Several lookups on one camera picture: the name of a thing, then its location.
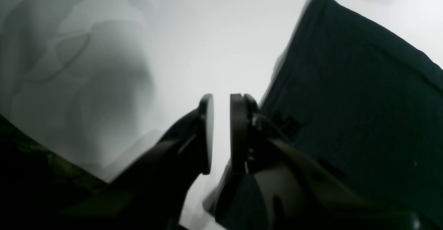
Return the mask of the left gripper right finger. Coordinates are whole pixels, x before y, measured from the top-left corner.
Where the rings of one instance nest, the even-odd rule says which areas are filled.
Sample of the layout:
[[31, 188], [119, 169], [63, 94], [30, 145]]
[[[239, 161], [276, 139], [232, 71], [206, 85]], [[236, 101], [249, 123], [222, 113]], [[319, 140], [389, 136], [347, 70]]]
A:
[[420, 230], [413, 211], [388, 210], [368, 203], [313, 159], [290, 146], [283, 133], [259, 113], [256, 101], [230, 96], [231, 158], [217, 189], [215, 221], [239, 217], [242, 180], [257, 184], [264, 209], [245, 218], [268, 230]]

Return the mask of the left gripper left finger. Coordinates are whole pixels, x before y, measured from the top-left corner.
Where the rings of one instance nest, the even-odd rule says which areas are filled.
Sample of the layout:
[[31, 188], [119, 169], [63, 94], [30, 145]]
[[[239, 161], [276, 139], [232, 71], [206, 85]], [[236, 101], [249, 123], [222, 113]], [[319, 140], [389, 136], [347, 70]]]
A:
[[188, 190], [211, 171], [213, 132], [214, 101], [206, 94], [104, 191], [62, 218], [82, 229], [176, 230]]

